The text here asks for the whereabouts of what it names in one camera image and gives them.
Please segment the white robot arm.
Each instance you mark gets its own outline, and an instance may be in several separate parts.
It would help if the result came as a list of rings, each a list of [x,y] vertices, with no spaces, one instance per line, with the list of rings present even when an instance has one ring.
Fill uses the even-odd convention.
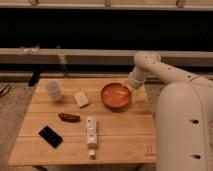
[[[155,52],[137,52],[134,64],[128,77],[132,88],[140,88],[150,73],[166,84],[155,114],[156,171],[213,171],[213,81],[165,64]]]

